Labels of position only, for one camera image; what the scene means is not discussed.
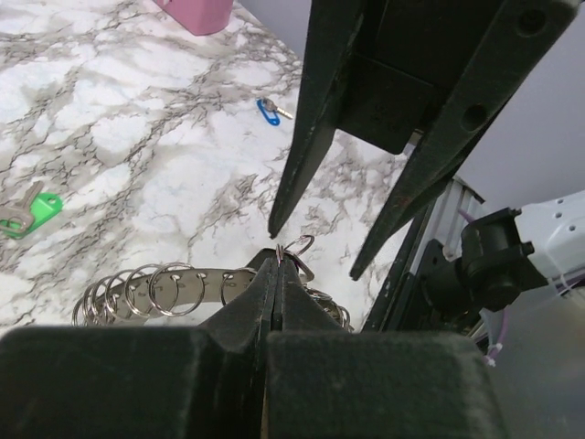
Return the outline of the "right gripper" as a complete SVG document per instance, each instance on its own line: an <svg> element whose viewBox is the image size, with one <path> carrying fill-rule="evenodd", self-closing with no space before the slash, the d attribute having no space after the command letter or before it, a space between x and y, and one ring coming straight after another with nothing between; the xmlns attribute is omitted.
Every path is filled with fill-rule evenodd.
<svg viewBox="0 0 585 439"><path fill-rule="evenodd" d="M337 125L393 155L420 132L354 262L355 280L444 190L576 16L573 1L370 1L364 18L365 7L364 1L312 2L292 143L268 220L274 238L322 164Z"/></svg>

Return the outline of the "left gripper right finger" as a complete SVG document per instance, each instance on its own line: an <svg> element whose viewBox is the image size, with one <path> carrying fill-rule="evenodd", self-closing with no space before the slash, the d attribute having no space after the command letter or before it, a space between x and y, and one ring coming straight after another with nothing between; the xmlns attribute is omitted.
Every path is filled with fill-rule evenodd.
<svg viewBox="0 0 585 439"><path fill-rule="evenodd" d="M475 344L449 332L351 334L319 329L319 307L289 261L264 272L282 298L267 338L271 438L504 438L507 429Z"/></svg>

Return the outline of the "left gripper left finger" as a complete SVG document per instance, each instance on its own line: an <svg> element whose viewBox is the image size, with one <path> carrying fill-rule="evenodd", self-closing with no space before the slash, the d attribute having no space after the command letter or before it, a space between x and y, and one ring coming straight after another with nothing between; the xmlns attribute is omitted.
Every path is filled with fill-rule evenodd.
<svg viewBox="0 0 585 439"><path fill-rule="evenodd" d="M257 438L278 278L196 327L23 327L1 340L4 438Z"/></svg>

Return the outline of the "metal disc keyring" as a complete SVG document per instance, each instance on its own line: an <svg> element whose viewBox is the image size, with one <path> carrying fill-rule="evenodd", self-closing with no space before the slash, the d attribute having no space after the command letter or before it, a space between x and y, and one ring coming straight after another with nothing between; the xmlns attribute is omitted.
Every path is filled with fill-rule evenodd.
<svg viewBox="0 0 585 439"><path fill-rule="evenodd" d="M264 248L246 265L236 269L197 268L187 262L147 263L124 269L89 284L73 307L75 327L142 326L149 319L178 318L204 303L228 305L243 294L265 259L292 262L301 290L345 331L351 332L350 314L324 292L311 288L314 272L301 259L314 244L313 235L302 235L289 244Z"/></svg>

